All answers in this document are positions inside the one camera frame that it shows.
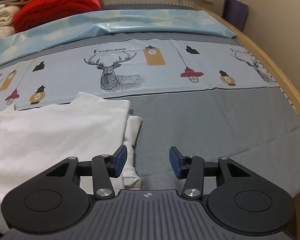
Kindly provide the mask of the white t-shirt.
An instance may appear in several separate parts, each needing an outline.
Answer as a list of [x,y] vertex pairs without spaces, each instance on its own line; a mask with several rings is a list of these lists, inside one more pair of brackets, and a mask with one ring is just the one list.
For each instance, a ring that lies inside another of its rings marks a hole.
[[133,166],[141,118],[133,116],[128,100],[106,100],[80,92],[67,105],[0,111],[0,233],[9,231],[1,213],[5,195],[67,157],[89,161],[127,147],[127,161],[115,192],[138,190],[141,178]]

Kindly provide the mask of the printed grey bed sheet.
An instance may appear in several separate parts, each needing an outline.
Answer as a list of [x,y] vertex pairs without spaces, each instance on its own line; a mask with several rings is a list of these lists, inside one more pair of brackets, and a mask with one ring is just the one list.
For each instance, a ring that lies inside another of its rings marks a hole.
[[180,189],[167,152],[234,159],[291,196],[300,193],[300,117],[279,84],[235,38],[108,34],[0,66],[0,111],[70,104],[83,92],[128,100],[140,189]]

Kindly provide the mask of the light blue patterned quilt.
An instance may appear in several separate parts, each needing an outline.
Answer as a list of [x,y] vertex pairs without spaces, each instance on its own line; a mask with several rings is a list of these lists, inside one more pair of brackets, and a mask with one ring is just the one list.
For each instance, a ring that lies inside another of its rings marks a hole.
[[108,34],[168,32],[234,38],[236,34],[201,10],[104,10],[69,16],[0,41],[0,66],[55,46]]

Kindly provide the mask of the wooden bed frame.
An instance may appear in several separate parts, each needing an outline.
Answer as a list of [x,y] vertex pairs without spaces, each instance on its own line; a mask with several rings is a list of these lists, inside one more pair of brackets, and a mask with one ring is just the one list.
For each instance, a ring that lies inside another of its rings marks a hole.
[[237,42],[242,45],[245,49],[252,53],[252,55],[259,61],[266,71],[274,78],[274,80],[279,84],[279,87],[283,90],[286,98],[290,104],[294,107],[298,116],[300,116],[300,93],[285,75],[285,73],[279,68],[279,66],[259,47],[257,46],[249,37],[239,31],[226,20],[222,19],[220,16],[211,12],[201,5],[194,6],[197,10],[203,10],[213,16],[216,20],[221,22],[224,26],[231,29],[236,34]]

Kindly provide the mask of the red folded quilt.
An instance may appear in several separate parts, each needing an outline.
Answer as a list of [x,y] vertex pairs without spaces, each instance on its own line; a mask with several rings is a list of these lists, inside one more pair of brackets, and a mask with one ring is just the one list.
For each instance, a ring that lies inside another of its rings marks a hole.
[[16,33],[72,15],[101,10],[101,0],[32,0],[13,18]]

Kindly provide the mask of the purple box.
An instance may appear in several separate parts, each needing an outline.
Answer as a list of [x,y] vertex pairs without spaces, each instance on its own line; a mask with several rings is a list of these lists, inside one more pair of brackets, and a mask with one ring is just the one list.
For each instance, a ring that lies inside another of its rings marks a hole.
[[224,0],[222,19],[243,31],[249,13],[249,5],[238,0]]

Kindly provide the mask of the cream folded blankets stack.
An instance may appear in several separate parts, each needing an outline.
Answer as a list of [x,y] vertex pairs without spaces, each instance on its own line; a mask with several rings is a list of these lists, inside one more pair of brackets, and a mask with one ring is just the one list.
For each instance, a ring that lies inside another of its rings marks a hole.
[[19,6],[0,5],[0,40],[15,34],[13,19],[19,11]]

